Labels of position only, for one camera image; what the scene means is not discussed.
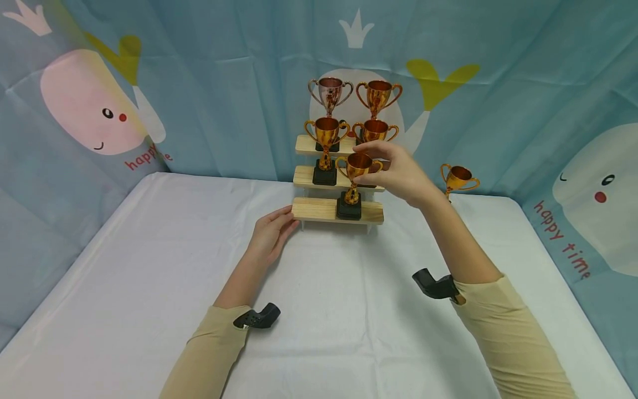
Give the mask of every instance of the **copper trophy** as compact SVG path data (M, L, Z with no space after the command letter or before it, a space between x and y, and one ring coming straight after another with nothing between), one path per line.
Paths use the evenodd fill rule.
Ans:
M339 166L339 161L346 163L346 172L343 172ZM335 166L339 172L350 180L350 188L348 191L341 193L341 198L337 201L337 217L345 220L361 219L361 198L357 190L357 184L353 181L355 177L361 176L369 172L370 167L374 164L379 165L379 170L383 169L383 163L379 160L373 160L364 153L353 153L348 156L340 156L335 160Z
M308 130L308 125L315 127L315 135ZM339 137L339 129L346 128L343 136ZM334 186L337 184L337 170L334 161L330 157L330 147L342 141L350 131L350 125L346 122L339 122L332 117L321 117L316 121L306 121L304 124L306 133L316 141L323 149L321 158L316 161L313 172L313 184L324 186Z
M399 127L395 124L388 126L386 122L378 119L370 119L365 123L357 122L352 125L352 128L357 126L361 127L361 136L358 137L359 141L365 143L373 140L385 140L388 131L394 129L394 134L388 139L388 141L394 140L399 134Z
M317 98L313 92L312 83L316 84L319 88L319 98ZM339 101L341 98L341 89L346 86L350 86L350 92L343 100ZM332 117L332 111L334 108L343 104L343 102L352 94L352 90L353 86L351 82L344 82L341 79L333 77L321 78L319 80L311 79L308 82L308 91L310 92L310 95L319 104L323 105L325 108L325 115L327 117Z
M359 94L359 87L366 88L366 101L361 98ZM390 102L390 95L392 94L392 90L399 89L399 93L394 97L394 99ZM357 97L359 97L359 101L370 110L370 119L376 119L376 116L381 112L382 109L390 107L403 93L403 86L400 84L390 84L385 80L372 80L371 82L365 83L361 82L357 84L357 88L355 89L357 93Z
M443 168L447 167L447 177L443 172ZM441 165L441 177L445 182L445 196L448 200L450 200L450 192L454 190L474 190L480 185L480 181L474 177L472 177L472 172L462 166L450 166L448 163L444 163ZM472 187L465 187L470 181L473 181L474 184Z

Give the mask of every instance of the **trophy handle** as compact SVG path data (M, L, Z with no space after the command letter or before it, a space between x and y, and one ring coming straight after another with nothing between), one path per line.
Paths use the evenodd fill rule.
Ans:
M355 89L354 86L352 86L352 82L343 82L343 85L341 87L346 87L346 86L350 86L350 92L348 93L346 98L336 103L335 107L338 107L339 105L343 104L348 99L348 97L350 97L350 95L352 94L352 91Z
M447 179L445 178L445 174L443 173L443 168L446 166L448 168L448 173L450 173L450 170L452 170L452 166L449 163L444 163L443 165L441 165L441 177L443 178L443 182L447 186Z
M380 160L374 160L372 161L372 165L377 164L379 165L379 169L377 170L377 172L381 172L383 170L383 162L381 162Z
M466 188L460 188L459 190L461 191L465 191L465 190L474 190L475 188L477 188L478 186L480 186L480 180L476 179L476 178L471 178L469 181L473 181L474 183L476 183L475 185L473 185L472 187L466 187Z
M314 83L314 84L316 84L316 85L318 85L318 86L319 86L319 81L318 81L318 80L316 80L316 79L310 79L310 80L308 81L308 91L310 92L310 95L311 95L311 96L312 96L315 100L317 100L317 102L318 102L319 104L323 105L323 102L322 102L321 100L319 100L319 99L315 96L315 93L313 92L313 85L312 85L312 83Z
M394 139L394 137L397 137L397 134L399 134L399 127L397 125L395 125L395 124L390 125L388 130L390 130L390 129L394 129L395 132L394 132L394 135L391 138L388 139L388 141L392 141Z
M348 180L350 180L350 178L348 177L348 175L347 175L347 174L345 174L345 173L343 172L343 170L341 170L341 167L339 166L339 161L340 161L340 160L343 160L343 161L346 163L346 166L348 165L348 160L346 159L346 157L345 157L345 156L340 156L339 158L337 158L337 159L335 159L335 160L334 160L334 166L336 166L336 167L337 167L337 170L339 171L339 173L341 173L341 174L342 174L342 175L344 175L344 176L345 176Z
M367 109L370 109L370 106L368 104L366 104L366 102L363 100L363 98L361 98L361 95L359 94L359 87L365 87L367 89L367 83L365 82L361 82L359 84L357 84L357 88L355 89L355 92L357 93L357 97L359 97L359 101L361 102L361 104L363 104L363 106Z
M350 125L348 124L348 122L341 122L339 123L339 128L343 129L343 128L347 128L346 129L346 134L344 134L343 136L341 136L339 138L339 140L335 141L334 143L332 143L332 145L335 145L339 142L341 142L343 139L345 139L348 136L348 132L350 131Z
M392 101L389 102L388 104L386 104L385 107L383 107L381 109L386 109L387 107L390 107L399 97L401 97L401 95L403 94L403 86L401 86L400 84L397 83L397 84L393 85L392 89L390 89L390 90L392 91L392 90L395 90L395 89L399 89L399 94L395 95L394 98L392 99Z
M313 125L313 127L314 127L315 126L315 121L306 121L306 123L304 123L304 130L306 131L306 133L308 133L308 135L310 136L311 139L313 139L314 141L319 143L319 140L317 140L315 138L315 136L313 136L313 134L310 133L310 131L308 131L308 125L309 124Z
M357 136L357 131L355 130L355 128L358 127L358 126L361 127L361 137ZM355 137L357 137L359 139L359 141L361 141L361 142L364 142L363 141L363 129L364 129L364 126L363 126L363 123L361 123L361 122L357 122L357 123L352 125L352 131L355 132Z

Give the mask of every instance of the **shelf tier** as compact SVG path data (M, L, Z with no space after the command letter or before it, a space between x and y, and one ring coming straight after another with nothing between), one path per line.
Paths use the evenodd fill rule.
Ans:
M296 187L303 187L303 188L316 188L319 190L346 190L350 187L350 180L345 177L344 175L342 175L341 173L339 173L339 171L337 171L337 185L336 186L324 186L321 184L313 184L313 172L315 171L315 167L314 166L305 166L305 165L298 165L295 168L295 175L292 178L292 183L296 186ZM373 192L373 193L378 193L378 192L383 192L385 191L384 187L381 186L376 186L374 188L372 187L365 187L365 186L359 186L359 191L360 192Z
M298 135L297 143L295 144L295 152L300 155L311 155L319 158L321 151L315 149L316 141L310 138L309 135ZM330 153L332 156L348 156L352 154L352 147L357 145L357 139L354 137L346 137L339 143L339 152Z
M360 220L337 219L337 200L297 197L292 201L296 220L308 222L348 223L357 225L383 224L383 205L380 202L361 202Z

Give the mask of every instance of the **beige sleeve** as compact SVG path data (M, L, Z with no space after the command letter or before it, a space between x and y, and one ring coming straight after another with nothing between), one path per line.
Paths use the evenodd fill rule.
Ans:
M233 321L250 307L211 306L168 375L160 399L218 399L248 330Z
M502 398L575 398L549 340L506 276L494 283L454 283L467 300L454 305L456 313Z

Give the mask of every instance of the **blue curtain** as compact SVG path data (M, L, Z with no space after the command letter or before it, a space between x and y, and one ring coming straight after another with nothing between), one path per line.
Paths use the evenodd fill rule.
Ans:
M0 4L20 13L15 0ZM476 193L522 205L638 390L634 1L51 0L41 18L36 5L0 20L11 54L0 61L3 218L24 232L0 266L11 276L0 295L24 302L0 305L7 326L144 174L289 181L305 162L297 135L325 112L308 80L383 79L403 87L380 114L399 127L395 141L441 186L441 164L463 165ZM60 87L73 87L62 105ZM354 94L334 112L350 124L367 115ZM83 129L106 122L117 127ZM24 285L5 291L10 280Z

